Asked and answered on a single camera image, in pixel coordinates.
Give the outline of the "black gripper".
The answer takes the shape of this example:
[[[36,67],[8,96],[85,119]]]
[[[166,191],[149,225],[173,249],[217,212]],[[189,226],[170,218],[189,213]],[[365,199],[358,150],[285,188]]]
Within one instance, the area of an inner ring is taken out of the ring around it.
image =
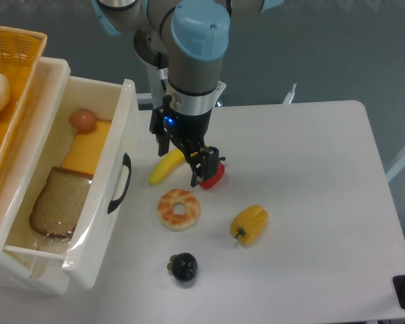
[[[184,154],[192,169],[190,185],[195,187],[217,173],[219,150],[204,146],[212,110],[202,115],[185,115],[172,109],[172,101],[172,96],[167,94],[162,105],[152,110],[149,130],[156,136],[158,156],[169,152],[170,143]]]

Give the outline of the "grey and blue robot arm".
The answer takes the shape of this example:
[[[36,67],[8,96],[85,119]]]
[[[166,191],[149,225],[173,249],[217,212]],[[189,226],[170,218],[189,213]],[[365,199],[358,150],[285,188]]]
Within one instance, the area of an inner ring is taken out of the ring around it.
[[[156,67],[159,90],[150,132],[158,154],[173,144],[192,170],[190,185],[217,173],[219,151],[205,144],[230,24],[281,5],[281,1],[93,1],[110,34],[135,32],[134,48]]]

